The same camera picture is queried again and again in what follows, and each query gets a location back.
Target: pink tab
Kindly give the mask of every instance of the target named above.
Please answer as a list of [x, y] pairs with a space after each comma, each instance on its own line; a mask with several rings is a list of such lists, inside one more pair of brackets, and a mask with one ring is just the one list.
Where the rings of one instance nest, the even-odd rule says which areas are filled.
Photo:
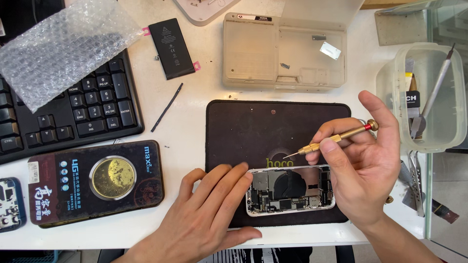
[[202, 67], [200, 66], [200, 62], [195, 62], [193, 63], [193, 68], [195, 69], [195, 71], [199, 71], [200, 69], [202, 69]]
[[151, 35], [151, 32], [149, 31], [149, 27], [142, 28], [141, 30], [142, 30], [143, 32], [148, 31], [148, 32], [145, 33], [143, 36], [149, 36], [149, 35]]

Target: black rubber strip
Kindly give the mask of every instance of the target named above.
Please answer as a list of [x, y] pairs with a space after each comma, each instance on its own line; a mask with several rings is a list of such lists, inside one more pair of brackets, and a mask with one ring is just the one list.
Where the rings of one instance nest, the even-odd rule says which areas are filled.
[[180, 83], [180, 86], [179, 86], [179, 88], [177, 89], [177, 91], [175, 92], [174, 97], [172, 97], [172, 100], [169, 102], [168, 106], [164, 109], [164, 111], [162, 112], [161, 116], [159, 116], [159, 119], [158, 119], [158, 121], [156, 122], [156, 124], [153, 126], [153, 128], [151, 129], [151, 132], [154, 132], [154, 130], [156, 129], [156, 126], [158, 126], [158, 124], [159, 124], [159, 122], [161, 121], [162, 117], [164, 116], [164, 114], [166, 114], [166, 111], [168, 111], [169, 107], [172, 105], [172, 103], [173, 103], [174, 100], [176, 99], [177, 94], [179, 94], [179, 91], [182, 89], [182, 85], [183, 85], [183, 83]]

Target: screwdriver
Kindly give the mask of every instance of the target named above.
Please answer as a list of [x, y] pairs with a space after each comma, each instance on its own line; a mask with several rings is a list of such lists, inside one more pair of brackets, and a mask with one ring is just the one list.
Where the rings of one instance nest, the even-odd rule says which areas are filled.
[[[372, 130], [372, 131], [375, 132], [378, 129], [379, 129], [379, 125], [377, 124], [377, 122], [370, 119], [370, 120], [367, 121], [366, 125], [363, 125], [363, 126], [357, 128], [357, 129], [354, 129], [354, 130], [351, 130], [351, 131], [344, 132], [342, 134], [333, 135], [332, 137], [330, 137], [330, 139], [334, 140], [335, 142], [339, 142], [339, 141], [341, 141], [341, 140], [343, 140], [345, 138], [353, 136], [354, 134], [358, 134], [360, 132], [365, 132], [367, 130]], [[286, 159], [286, 158], [291, 157], [291, 156], [296, 155], [296, 154], [304, 155], [306, 153], [315, 152], [318, 149], [320, 149], [320, 142], [312, 143], [310, 145], [302, 147], [301, 149], [299, 149], [297, 151], [297, 153], [293, 153], [291, 155], [288, 155], [288, 156], [284, 157], [283, 159]]]

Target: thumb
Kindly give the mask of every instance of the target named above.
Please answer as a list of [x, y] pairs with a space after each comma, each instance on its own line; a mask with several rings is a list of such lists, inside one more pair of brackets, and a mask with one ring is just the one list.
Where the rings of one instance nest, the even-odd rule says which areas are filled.
[[226, 233], [226, 236], [224, 237], [223, 241], [221, 242], [216, 251], [232, 248], [234, 246], [244, 243], [247, 240], [261, 237], [262, 232], [251, 226], [246, 226], [239, 230], [231, 230]]
[[323, 139], [320, 142], [320, 151], [328, 165], [330, 165], [330, 170], [338, 182], [348, 181], [355, 176], [356, 171], [348, 156], [334, 140], [330, 138]]

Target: silver phone frame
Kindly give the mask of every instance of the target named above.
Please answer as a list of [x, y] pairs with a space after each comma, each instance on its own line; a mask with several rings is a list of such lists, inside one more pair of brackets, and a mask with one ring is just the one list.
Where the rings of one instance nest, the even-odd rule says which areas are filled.
[[[292, 170], [292, 169], [322, 168], [322, 167], [330, 167], [330, 165], [320, 164], [320, 165], [260, 168], [260, 169], [250, 169], [247, 172], [253, 174], [253, 172], [266, 172], [266, 171], [271, 171], [271, 170]], [[251, 195], [252, 195], [252, 184], [250, 184], [249, 189], [247, 190], [247, 192], [245, 192], [245, 210], [246, 210], [247, 214], [249, 216], [251, 216], [251, 217], [269, 216], [269, 215], [275, 215], [275, 214], [289, 214], [289, 213], [298, 213], [298, 212], [305, 212], [305, 211], [318, 211], [318, 210], [331, 209], [331, 208], [335, 207], [335, 205], [336, 205], [335, 194], [333, 194], [331, 204], [328, 205], [328, 206], [322, 206], [322, 207], [317, 207], [317, 208], [307, 208], [307, 209], [302, 209], [302, 210], [288, 210], [288, 211], [274, 211], [274, 212], [257, 213], [257, 212], [252, 212], [252, 211], [249, 210], [249, 204], [247, 203], [247, 201], [249, 200], [249, 196], [251, 196]]]

